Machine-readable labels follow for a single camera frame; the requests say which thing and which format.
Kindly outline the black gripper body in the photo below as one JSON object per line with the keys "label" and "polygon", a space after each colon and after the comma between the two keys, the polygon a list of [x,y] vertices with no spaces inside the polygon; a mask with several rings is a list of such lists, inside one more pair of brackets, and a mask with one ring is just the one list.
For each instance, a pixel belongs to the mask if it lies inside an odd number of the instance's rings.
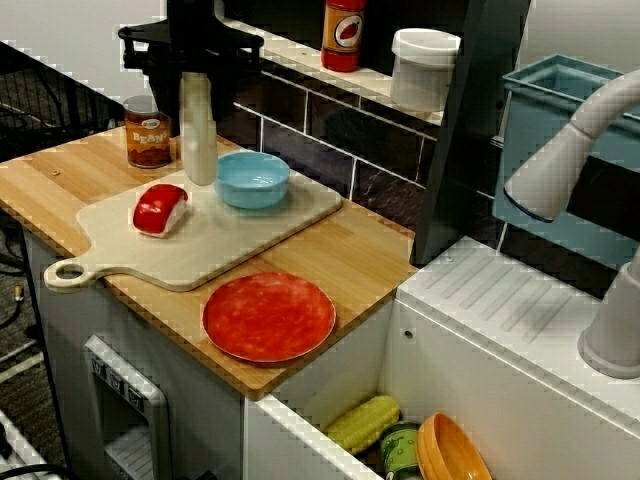
{"label": "black gripper body", "polygon": [[264,45],[258,35],[213,21],[178,29],[167,20],[125,26],[118,37],[124,41],[124,66],[144,73],[242,70],[259,64]]}

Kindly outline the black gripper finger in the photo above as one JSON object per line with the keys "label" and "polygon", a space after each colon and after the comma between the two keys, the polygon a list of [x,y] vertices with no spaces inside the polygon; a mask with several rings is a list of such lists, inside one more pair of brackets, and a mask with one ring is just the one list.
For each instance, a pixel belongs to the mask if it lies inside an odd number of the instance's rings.
{"label": "black gripper finger", "polygon": [[233,109],[235,70],[230,63],[214,67],[207,73],[210,83],[210,104],[214,121],[226,118]]}
{"label": "black gripper finger", "polygon": [[148,76],[156,105],[159,111],[169,119],[169,136],[177,137],[180,133],[180,73],[172,69],[152,68]]}

